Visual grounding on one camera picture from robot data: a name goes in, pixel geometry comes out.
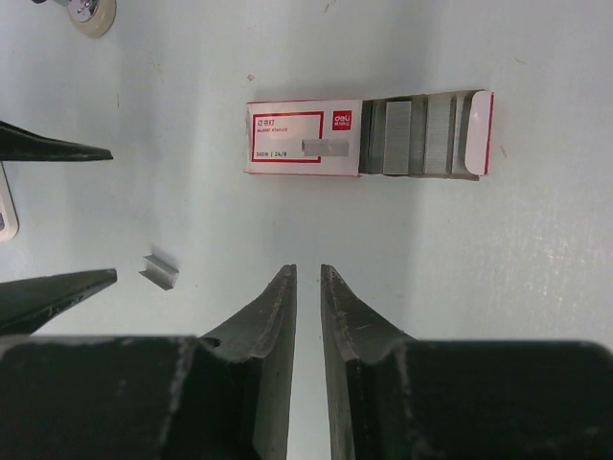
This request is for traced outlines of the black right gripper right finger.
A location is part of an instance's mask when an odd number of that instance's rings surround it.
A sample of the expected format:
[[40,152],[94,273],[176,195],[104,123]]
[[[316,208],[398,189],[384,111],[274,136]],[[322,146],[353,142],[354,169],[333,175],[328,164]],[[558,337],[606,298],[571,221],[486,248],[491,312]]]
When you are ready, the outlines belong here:
[[323,265],[335,459],[608,459],[612,355],[581,340],[424,340]]

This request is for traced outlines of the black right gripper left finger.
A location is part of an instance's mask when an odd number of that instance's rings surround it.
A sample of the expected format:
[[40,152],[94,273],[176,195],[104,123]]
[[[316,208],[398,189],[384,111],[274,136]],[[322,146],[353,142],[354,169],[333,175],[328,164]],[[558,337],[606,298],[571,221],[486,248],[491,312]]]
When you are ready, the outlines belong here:
[[201,336],[1,335],[5,459],[284,459],[297,270]]

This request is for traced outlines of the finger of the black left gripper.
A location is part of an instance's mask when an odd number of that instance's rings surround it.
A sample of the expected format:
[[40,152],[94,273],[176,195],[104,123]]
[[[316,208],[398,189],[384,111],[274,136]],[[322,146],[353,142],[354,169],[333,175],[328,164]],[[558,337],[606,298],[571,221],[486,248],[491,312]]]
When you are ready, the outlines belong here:
[[33,334],[49,321],[117,282],[112,268],[1,284],[1,335]]
[[112,160],[110,150],[51,139],[1,123],[1,161],[94,162]]

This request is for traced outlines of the red white staple box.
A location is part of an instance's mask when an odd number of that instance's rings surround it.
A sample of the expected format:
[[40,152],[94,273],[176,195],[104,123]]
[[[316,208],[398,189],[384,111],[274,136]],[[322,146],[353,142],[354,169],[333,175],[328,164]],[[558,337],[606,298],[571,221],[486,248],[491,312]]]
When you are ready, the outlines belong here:
[[477,181],[489,170],[494,104],[488,90],[251,102],[245,170]]

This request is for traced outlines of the black beige stapler base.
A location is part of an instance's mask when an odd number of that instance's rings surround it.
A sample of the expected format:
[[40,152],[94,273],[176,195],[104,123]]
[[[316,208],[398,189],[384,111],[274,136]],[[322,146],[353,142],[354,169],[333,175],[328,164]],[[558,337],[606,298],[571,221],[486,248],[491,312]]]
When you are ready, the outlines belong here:
[[104,36],[112,27],[116,12],[116,0],[53,0],[66,10],[73,26],[90,38]]

